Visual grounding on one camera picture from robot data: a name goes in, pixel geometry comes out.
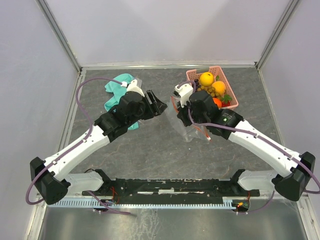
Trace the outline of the clear zip top bag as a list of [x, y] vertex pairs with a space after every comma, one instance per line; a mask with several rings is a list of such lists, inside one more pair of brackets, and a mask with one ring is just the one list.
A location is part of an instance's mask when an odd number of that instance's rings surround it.
[[178, 102], [179, 100], [177, 97], [171, 96], [169, 102], [167, 103], [167, 109], [165, 110], [165, 115], [173, 129], [182, 137], [183, 141], [185, 142], [189, 143], [193, 139], [211, 142], [212, 138], [204, 126], [192, 124], [189, 118], [186, 120], [190, 125], [186, 126], [184, 122], [178, 118]]

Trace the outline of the orange persimmon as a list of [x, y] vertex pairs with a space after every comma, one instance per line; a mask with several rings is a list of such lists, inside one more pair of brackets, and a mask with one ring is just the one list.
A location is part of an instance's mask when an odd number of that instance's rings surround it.
[[222, 101], [220, 99], [214, 97], [213, 102], [217, 105], [219, 109], [222, 107]]

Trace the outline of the yellow lemon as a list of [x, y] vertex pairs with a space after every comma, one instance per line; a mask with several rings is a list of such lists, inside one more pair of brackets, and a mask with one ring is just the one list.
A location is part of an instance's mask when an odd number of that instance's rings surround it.
[[199, 83], [201, 86], [210, 87], [215, 81], [215, 77], [210, 72], [204, 72], [199, 77]]

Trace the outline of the yellow orange peach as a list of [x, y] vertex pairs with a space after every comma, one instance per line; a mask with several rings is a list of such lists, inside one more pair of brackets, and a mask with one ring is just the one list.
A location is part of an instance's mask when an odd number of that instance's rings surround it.
[[226, 92], [226, 85], [223, 81], [215, 81], [211, 86], [220, 96], [223, 96]]

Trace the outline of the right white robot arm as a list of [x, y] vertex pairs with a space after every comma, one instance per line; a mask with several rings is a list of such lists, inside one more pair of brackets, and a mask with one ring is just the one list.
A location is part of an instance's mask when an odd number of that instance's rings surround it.
[[271, 171], [241, 170], [229, 183], [236, 196], [250, 190], [276, 191], [284, 198], [297, 202], [314, 175], [315, 156], [299, 153], [272, 140], [252, 126], [241, 115], [230, 109], [219, 108], [205, 91], [194, 91], [189, 85], [176, 87], [179, 98], [177, 117], [183, 125], [205, 127], [212, 135], [238, 144], [266, 162]]

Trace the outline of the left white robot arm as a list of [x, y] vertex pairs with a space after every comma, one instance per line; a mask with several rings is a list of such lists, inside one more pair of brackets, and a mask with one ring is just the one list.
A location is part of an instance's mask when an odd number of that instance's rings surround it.
[[46, 159], [35, 157], [31, 160], [31, 185], [36, 187], [48, 205], [57, 203], [71, 192], [96, 191], [99, 195], [106, 195], [111, 183], [101, 170], [77, 174], [70, 172], [92, 153], [127, 133], [134, 123], [157, 117], [167, 107], [151, 90], [126, 92], [118, 104], [96, 119], [70, 145]]

